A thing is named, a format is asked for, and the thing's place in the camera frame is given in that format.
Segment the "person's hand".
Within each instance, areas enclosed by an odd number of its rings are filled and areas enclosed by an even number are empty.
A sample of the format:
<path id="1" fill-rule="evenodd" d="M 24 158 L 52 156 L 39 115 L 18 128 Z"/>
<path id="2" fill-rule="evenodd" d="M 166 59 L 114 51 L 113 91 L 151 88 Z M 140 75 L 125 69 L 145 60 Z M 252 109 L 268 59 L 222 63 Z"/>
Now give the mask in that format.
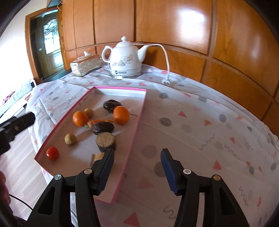
<path id="1" fill-rule="evenodd" d="M 9 191 L 6 186 L 6 176 L 2 171 L 0 171 L 0 197 L 1 197 L 1 201 L 5 205 L 10 205 L 11 199 L 10 199 Z"/>

